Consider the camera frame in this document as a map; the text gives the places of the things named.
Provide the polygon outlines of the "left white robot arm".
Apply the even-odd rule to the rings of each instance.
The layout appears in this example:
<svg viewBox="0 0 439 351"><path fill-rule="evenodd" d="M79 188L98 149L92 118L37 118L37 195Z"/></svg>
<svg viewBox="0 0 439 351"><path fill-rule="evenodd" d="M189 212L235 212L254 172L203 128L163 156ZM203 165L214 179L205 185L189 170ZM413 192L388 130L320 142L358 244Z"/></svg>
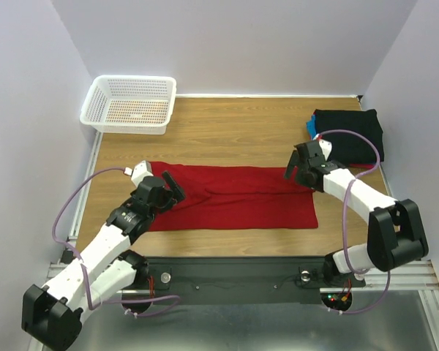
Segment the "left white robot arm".
<svg viewBox="0 0 439 351"><path fill-rule="evenodd" d="M148 231L156 215L185 199L184 190L165 171L133 173L137 188L107 218L96 237L74 260L43 286L35 284L23 295L21 327L51 350L67 350L83 324L103 303L125 287L148 285L148 298L135 304L147 309L159 299L145 257L130 250Z"/></svg>

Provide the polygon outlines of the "red t-shirt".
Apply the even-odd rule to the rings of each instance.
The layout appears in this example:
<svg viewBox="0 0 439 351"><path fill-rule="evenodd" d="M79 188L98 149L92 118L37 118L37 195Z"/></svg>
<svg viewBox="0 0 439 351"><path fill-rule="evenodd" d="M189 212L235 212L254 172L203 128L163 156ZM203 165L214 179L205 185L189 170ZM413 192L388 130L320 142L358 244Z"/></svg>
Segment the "red t-shirt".
<svg viewBox="0 0 439 351"><path fill-rule="evenodd" d="M313 191L285 179L282 167L220 167L152 162L168 171L184 201L160 214L153 231L315 229Z"/></svg>

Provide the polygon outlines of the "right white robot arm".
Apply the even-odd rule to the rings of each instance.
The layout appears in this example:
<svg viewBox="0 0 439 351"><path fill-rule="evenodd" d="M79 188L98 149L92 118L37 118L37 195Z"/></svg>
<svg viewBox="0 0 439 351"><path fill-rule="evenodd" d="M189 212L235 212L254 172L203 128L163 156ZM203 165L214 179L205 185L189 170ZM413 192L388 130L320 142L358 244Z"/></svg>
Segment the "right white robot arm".
<svg viewBox="0 0 439 351"><path fill-rule="evenodd" d="M389 272L420 260L429 252L418 205L396 200L364 183L344 165L331 161L332 145L311 140L294 147L284 177L316 192L331 195L367 223L367 241L327 254L319 271L302 271L301 283L338 285L351 274L362 280L369 270Z"/></svg>

